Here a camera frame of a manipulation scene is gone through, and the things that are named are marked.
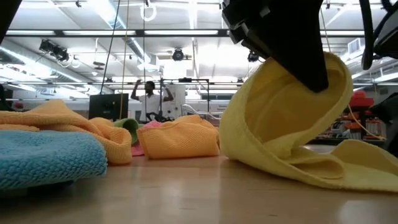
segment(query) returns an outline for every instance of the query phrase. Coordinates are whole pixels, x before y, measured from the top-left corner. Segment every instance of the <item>green cloth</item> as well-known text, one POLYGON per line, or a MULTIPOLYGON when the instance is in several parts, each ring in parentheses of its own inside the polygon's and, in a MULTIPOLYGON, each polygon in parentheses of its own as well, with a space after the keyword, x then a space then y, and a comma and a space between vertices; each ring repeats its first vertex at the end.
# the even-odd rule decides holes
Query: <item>green cloth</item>
POLYGON ((136 143, 136 141, 138 140, 136 131, 137 129, 142 127, 142 125, 139 124, 135 119, 124 118, 119 121, 115 121, 113 124, 115 127, 124 128, 128 130, 131 134, 131 144, 133 145, 134 143, 136 143))

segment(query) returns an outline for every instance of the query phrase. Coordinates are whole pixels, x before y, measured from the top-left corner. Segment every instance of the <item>pink towel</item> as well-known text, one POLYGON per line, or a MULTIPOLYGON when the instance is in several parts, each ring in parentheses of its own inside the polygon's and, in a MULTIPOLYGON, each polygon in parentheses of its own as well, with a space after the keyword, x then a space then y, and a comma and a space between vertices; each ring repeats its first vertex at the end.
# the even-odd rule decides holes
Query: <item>pink towel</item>
MULTIPOLYGON (((157 121, 151 121, 141 128, 156 128, 159 127, 162 123, 157 122, 157 121)), ((132 156, 143 156, 144 155, 144 150, 142 149, 141 145, 139 144, 139 140, 137 140, 134 145, 131 146, 131 154, 132 156)))

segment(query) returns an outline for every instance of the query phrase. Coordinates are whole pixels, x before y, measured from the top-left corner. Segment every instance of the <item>crumpled towel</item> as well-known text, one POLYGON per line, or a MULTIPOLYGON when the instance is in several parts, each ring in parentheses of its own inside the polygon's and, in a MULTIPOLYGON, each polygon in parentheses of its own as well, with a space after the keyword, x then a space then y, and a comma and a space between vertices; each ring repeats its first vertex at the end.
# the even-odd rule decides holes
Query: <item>crumpled towel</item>
MULTIPOLYGON (((142 129, 156 128, 156 127, 159 127, 160 125, 162 125, 162 123, 160 123, 158 121, 151 121, 151 122, 143 125, 140 128, 142 128, 142 129)), ((133 146, 131 146, 131 154, 132 154, 132 156, 143 156, 144 155, 144 149, 141 147, 139 140, 137 140, 136 143, 133 146)))
POLYGON ((140 128, 137 134, 149 159, 219 154, 218 130, 199 115, 182 116, 157 128, 140 128))
POLYGON ((0 190, 97 177, 106 172, 103 145, 92 135, 0 130, 0 190))
POLYGON ((113 123, 115 127, 124 128, 130 132, 131 135, 131 144, 133 145, 138 140, 137 137, 137 129, 142 127, 135 119, 132 118, 124 118, 119 121, 115 121, 113 123))
POLYGON ((265 172, 319 187, 398 192, 398 159, 377 146, 346 140, 330 154, 303 147, 334 122, 353 93, 345 64, 329 53, 325 61, 329 87, 314 93, 267 59, 223 114, 221 152, 265 172))
POLYGON ((131 135, 103 118, 87 120, 70 110, 62 100, 50 100, 27 112, 0 111, 0 129, 26 131, 78 131, 92 134, 105 147, 113 164, 127 164, 131 157, 131 135))

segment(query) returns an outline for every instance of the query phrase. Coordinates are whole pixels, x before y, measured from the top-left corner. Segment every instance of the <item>white shirt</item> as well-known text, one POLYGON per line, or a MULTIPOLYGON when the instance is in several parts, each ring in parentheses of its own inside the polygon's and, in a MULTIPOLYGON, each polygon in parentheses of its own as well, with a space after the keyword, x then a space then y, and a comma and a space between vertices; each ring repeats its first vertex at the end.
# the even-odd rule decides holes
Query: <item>white shirt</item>
POLYGON ((159 106, 160 106, 159 95, 153 94, 150 97, 148 97, 148 95, 140 96, 139 101, 141 102, 141 116, 139 118, 140 121, 147 121, 146 118, 147 113, 153 112, 157 114, 159 112, 159 106))

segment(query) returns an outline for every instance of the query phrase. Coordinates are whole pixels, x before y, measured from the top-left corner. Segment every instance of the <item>blue towel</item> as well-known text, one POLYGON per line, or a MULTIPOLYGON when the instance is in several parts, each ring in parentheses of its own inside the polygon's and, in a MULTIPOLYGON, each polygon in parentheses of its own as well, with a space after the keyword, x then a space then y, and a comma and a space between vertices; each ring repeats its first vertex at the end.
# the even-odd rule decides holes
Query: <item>blue towel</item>
POLYGON ((97 177, 103 145, 88 133, 0 130, 0 190, 97 177))

